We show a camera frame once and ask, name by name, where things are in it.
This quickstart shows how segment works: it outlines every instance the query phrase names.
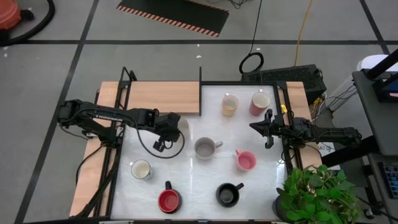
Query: black floor stripe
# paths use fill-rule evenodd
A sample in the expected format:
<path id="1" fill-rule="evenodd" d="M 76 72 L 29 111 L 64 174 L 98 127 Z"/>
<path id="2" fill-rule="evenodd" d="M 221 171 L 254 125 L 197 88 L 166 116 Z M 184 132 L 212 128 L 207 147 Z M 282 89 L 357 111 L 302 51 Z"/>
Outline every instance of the black floor stripe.
<path id="1" fill-rule="evenodd" d="M 252 40 L 86 40 L 96 45 L 163 45 L 163 44 L 251 44 Z M 301 40 L 301 45 L 381 45 L 396 44 L 398 40 Z M 23 44 L 79 44 L 79 40 L 28 40 Z M 255 40 L 255 44 L 296 45 L 297 40 Z"/>
<path id="2" fill-rule="evenodd" d="M 32 199 L 34 190 L 37 185 L 37 181 L 39 180 L 40 173 L 41 173 L 43 165 L 44 165 L 45 158 L 49 151 L 50 143 L 51 143 L 52 137 L 54 135 L 55 128 L 57 127 L 57 116 L 58 116 L 58 112 L 59 112 L 59 105 L 62 104 L 65 101 L 65 98 L 67 97 L 67 93 L 68 93 L 70 84 L 72 82 L 72 78 L 75 73 L 76 66 L 77 66 L 77 63 L 78 63 L 80 55 L 81 55 L 81 51 L 84 46 L 84 40 L 87 38 L 88 29 L 90 28 L 91 22 L 93 21 L 93 17 L 94 17 L 94 13 L 95 13 L 97 5 L 98 5 L 98 1 L 99 0 L 94 0 L 93 5 L 90 10 L 90 13 L 88 15 L 86 24 L 85 24 L 85 28 L 83 29 L 83 33 L 81 34 L 81 37 L 79 40 L 79 45 L 76 49 L 75 55 L 73 56 L 72 64 L 70 65 L 68 75 L 65 79 L 65 83 L 63 84 L 62 91 L 61 91 L 60 97 L 58 99 L 57 107 L 55 108 L 49 129 L 47 130 L 47 134 L 45 135 L 44 142 L 43 142 L 42 148 L 40 150 L 39 157 L 36 161 L 36 165 L 34 167 L 32 176 L 30 177 L 30 181 L 26 188 L 24 198 L 22 199 L 22 203 L 19 207 L 17 217 L 14 222 L 16 224 L 23 223 L 23 221 L 25 219 L 25 216 L 26 216 L 29 204 L 30 204 L 30 200 Z"/>
<path id="3" fill-rule="evenodd" d="M 373 19 L 371 11 L 368 8 L 368 5 L 366 4 L 365 0 L 359 0 L 359 2 L 361 3 L 363 11 L 365 12 L 366 17 L 368 18 L 369 23 L 371 24 L 374 35 L 376 35 L 377 40 L 380 42 L 380 46 L 383 53 L 389 55 L 390 51 L 388 51 L 387 45 L 383 39 L 383 36 L 380 33 L 379 28 L 377 28 L 376 22 Z"/>

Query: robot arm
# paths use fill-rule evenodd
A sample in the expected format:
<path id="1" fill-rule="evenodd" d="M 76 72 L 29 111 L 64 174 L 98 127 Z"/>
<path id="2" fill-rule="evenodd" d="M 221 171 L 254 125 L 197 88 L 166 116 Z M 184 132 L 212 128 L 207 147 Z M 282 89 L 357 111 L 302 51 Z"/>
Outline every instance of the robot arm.
<path id="1" fill-rule="evenodd" d="M 155 142 L 154 148 L 160 152 L 164 150 L 165 141 L 176 142 L 180 137 L 177 127 L 180 115 L 169 113 L 159 116 L 157 109 L 121 110 L 80 100 L 70 100 L 61 105 L 58 114 L 58 122 L 61 126 L 69 128 L 69 126 L 77 125 L 83 128 L 83 133 L 97 135 L 101 143 L 107 147 L 114 147 L 115 144 L 118 144 L 116 129 L 104 127 L 93 118 L 117 121 L 132 128 L 159 135 L 160 138 Z"/>
<path id="2" fill-rule="evenodd" d="M 268 109 L 264 121 L 251 123 L 250 127 L 267 137 L 266 149 L 274 145 L 272 136 L 285 136 L 291 145 L 304 147 L 307 142 L 338 142 L 344 145 L 359 144 L 362 135 L 354 128 L 319 128 L 305 118 L 294 118 L 292 125 L 285 125 L 282 115 L 275 115 L 271 121 L 272 110 Z"/>

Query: vacuum cleaner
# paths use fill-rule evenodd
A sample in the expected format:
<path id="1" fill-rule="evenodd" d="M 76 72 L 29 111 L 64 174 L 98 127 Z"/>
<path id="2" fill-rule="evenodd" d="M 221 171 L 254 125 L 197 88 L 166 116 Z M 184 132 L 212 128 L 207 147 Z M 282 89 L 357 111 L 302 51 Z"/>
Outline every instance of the vacuum cleaner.
<path id="1" fill-rule="evenodd" d="M 34 15 L 29 10 L 21 10 L 15 0 L 0 0 L 0 47 L 20 44 L 39 33 L 52 20 L 55 6 L 52 0 L 47 0 L 49 11 L 44 19 L 32 30 L 11 39 L 11 31 L 21 21 L 32 21 Z"/>

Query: white tabletop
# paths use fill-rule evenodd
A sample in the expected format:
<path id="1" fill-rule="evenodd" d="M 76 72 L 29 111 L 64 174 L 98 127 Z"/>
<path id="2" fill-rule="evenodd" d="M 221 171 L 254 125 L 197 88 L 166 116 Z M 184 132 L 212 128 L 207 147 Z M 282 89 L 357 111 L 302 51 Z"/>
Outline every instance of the white tabletop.
<path id="1" fill-rule="evenodd" d="M 203 86 L 202 116 L 182 116 L 188 120 L 190 134 L 185 137 L 181 154 L 173 159 L 150 155 L 139 143 L 136 130 L 127 128 L 111 218 L 278 220 L 272 211 L 272 202 L 278 196 L 275 188 L 282 186 L 286 176 L 285 165 L 280 163 L 282 143 L 275 138 L 272 149 L 266 149 L 266 139 L 249 127 L 249 123 L 264 119 L 264 114 L 254 117 L 249 113 L 251 98 L 260 88 L 270 96 L 269 108 L 276 114 L 271 86 Z M 221 100 L 225 93 L 239 99 L 239 107 L 232 117 L 221 113 Z M 140 131 L 140 134 L 149 149 L 159 138 L 146 131 Z M 224 142 L 210 161 L 201 161 L 195 156 L 193 145 L 201 137 Z M 165 155 L 178 151 L 181 144 L 182 138 L 173 148 L 165 149 Z M 245 173 L 237 170 L 235 149 L 256 155 L 254 170 Z M 130 163 L 138 159 L 150 163 L 153 169 L 150 180 L 138 180 L 132 176 Z M 182 196 L 181 209 L 174 214 L 161 212 L 157 204 L 167 180 Z M 222 207 L 215 197 L 217 187 L 225 182 L 244 184 L 239 191 L 239 202 L 232 208 Z"/>

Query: hazard stripe mat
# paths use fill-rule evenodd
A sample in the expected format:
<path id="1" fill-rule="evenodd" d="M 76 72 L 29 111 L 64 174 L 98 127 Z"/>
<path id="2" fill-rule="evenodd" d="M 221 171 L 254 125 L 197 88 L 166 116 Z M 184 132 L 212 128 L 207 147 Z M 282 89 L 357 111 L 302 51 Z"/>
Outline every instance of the hazard stripe mat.
<path id="1" fill-rule="evenodd" d="M 122 0 L 119 10 L 218 37 L 229 12 L 187 0 Z"/>

